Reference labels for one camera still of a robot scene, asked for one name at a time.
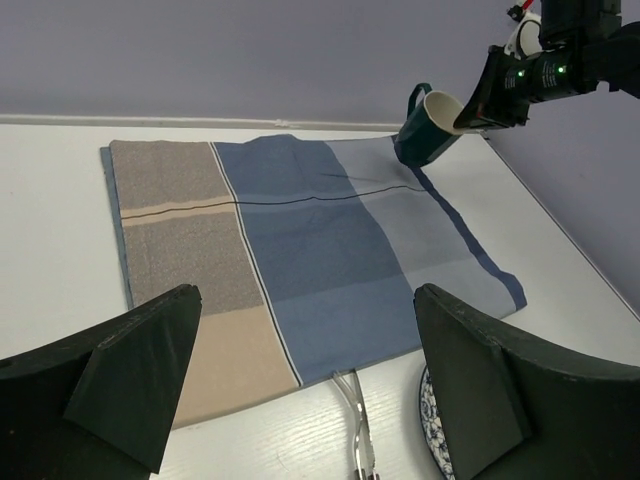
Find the blue floral ceramic plate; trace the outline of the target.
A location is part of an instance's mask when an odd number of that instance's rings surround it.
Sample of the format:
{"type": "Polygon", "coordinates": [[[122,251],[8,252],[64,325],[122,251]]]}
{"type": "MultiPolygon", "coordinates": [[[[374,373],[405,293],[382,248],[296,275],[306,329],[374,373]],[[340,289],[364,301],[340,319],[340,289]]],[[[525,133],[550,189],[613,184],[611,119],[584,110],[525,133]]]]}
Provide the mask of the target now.
{"type": "Polygon", "coordinates": [[[427,366],[424,367],[419,387],[419,417],[427,447],[442,476],[455,480],[444,428],[437,407],[433,381],[427,366]]]}

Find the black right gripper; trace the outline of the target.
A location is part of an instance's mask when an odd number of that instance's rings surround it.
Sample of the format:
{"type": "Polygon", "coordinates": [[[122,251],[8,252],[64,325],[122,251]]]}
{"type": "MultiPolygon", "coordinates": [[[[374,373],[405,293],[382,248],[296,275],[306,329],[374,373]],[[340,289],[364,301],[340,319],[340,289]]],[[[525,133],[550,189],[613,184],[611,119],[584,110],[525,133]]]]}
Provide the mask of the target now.
{"type": "Polygon", "coordinates": [[[456,117],[457,130],[490,130],[523,126],[533,104],[593,92],[613,76],[614,34],[618,19],[599,19],[586,33],[566,31],[553,45],[525,59],[506,55],[501,46],[488,49],[483,71],[470,99],[456,117]]]}

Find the blue and beige checked placemat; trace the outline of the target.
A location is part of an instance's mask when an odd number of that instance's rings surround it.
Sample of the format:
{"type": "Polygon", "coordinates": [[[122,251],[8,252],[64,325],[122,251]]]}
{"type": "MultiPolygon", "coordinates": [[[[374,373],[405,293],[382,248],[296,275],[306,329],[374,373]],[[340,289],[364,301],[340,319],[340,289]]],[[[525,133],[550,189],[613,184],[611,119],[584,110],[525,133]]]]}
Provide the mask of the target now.
{"type": "Polygon", "coordinates": [[[181,283],[202,296],[176,427],[417,350],[426,283],[497,318],[526,306],[389,137],[114,140],[100,156],[128,305],[181,283]]]}

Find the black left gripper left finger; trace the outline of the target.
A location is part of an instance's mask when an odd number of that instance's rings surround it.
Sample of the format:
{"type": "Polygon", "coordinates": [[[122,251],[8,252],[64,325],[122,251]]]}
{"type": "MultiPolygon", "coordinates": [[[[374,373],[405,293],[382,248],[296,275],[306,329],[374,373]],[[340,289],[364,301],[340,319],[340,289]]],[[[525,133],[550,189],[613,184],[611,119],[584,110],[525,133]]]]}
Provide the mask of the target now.
{"type": "Polygon", "coordinates": [[[4,479],[147,479],[159,472],[201,317],[183,284],[1,362],[4,479]]]}

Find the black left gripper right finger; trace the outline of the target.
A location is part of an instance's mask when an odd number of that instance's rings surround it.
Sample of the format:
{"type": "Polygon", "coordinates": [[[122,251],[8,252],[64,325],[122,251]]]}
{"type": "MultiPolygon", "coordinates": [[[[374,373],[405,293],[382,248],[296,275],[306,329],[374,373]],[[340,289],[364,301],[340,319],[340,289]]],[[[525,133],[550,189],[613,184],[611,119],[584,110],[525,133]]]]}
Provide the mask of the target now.
{"type": "Polygon", "coordinates": [[[638,367],[544,340],[433,284],[414,309],[456,478],[638,478],[638,367]]]}

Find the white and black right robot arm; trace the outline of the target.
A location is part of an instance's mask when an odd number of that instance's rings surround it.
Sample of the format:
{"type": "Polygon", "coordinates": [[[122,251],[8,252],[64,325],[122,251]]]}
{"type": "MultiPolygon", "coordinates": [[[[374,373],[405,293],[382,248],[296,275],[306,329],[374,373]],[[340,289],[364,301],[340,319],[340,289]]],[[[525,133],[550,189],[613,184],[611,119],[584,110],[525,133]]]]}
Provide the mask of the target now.
{"type": "Polygon", "coordinates": [[[611,92],[639,96],[639,23],[622,23],[619,1],[526,1],[508,14],[519,21],[503,45],[492,45],[479,82],[457,116],[457,129],[524,126],[532,104],[611,92]]]}

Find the dark green mug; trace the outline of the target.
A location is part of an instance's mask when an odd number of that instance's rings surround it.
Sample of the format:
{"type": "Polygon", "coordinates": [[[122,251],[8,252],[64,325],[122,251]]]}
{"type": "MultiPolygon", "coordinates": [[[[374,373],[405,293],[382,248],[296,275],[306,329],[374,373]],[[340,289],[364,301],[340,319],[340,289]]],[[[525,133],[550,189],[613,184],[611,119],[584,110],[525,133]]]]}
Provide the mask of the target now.
{"type": "Polygon", "coordinates": [[[394,140],[398,160],[412,169],[433,163],[462,135],[454,126],[463,104],[454,96],[419,83],[412,91],[404,124],[394,140]]]}

